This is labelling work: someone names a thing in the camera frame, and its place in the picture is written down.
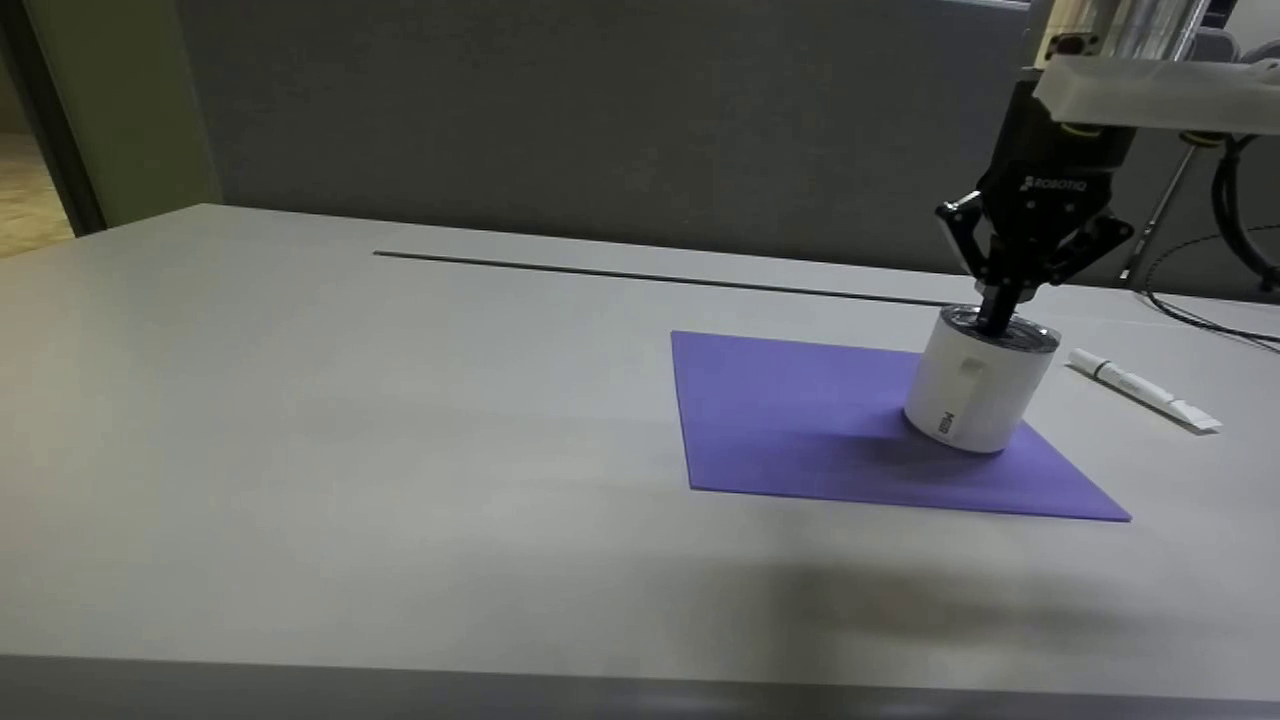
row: purple mat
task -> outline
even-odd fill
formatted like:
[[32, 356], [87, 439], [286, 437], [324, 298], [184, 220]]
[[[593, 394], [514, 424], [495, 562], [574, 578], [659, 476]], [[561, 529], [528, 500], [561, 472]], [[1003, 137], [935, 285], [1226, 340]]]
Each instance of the purple mat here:
[[1026, 424], [998, 456], [964, 456], [911, 432], [900, 417], [911, 353], [675, 332], [672, 356], [695, 492], [1126, 522]]

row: white cup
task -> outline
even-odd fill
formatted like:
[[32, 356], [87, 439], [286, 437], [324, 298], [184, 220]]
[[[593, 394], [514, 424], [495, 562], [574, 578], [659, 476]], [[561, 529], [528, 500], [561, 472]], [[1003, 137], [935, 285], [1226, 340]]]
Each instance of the white cup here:
[[977, 308], [944, 308], [903, 417], [940, 442], [998, 451], [1024, 420], [1056, 345], [1053, 326], [1026, 319], [1013, 319], [1003, 335], [980, 335]]

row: marker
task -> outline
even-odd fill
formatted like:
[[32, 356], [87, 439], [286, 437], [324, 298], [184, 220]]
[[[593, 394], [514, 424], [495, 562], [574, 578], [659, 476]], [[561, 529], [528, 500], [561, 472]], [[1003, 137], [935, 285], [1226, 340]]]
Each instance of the marker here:
[[1073, 346], [1073, 359], [1069, 359], [1080, 375], [1094, 380], [1094, 385], [1106, 385], [1110, 392], [1136, 401], [1136, 405], [1146, 405], [1151, 410], [1185, 424], [1187, 432], [1194, 437], [1213, 437], [1221, 432], [1225, 424], [1217, 417], [1209, 417], [1204, 409], [1194, 405], [1185, 405], [1175, 401], [1169, 388], [1110, 365], [1106, 356], [1091, 356], [1088, 346]]

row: gray table surface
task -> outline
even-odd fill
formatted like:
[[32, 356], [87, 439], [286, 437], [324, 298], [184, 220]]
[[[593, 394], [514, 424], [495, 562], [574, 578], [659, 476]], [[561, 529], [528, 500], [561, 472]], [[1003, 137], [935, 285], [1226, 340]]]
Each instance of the gray table surface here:
[[[1280, 365], [1033, 302], [1217, 410], [1053, 367], [1131, 522], [695, 496], [667, 335], [924, 346], [964, 274], [187, 209], [0, 263], [0, 655], [1280, 700]], [[1260, 302], [1194, 302], [1277, 326]]]

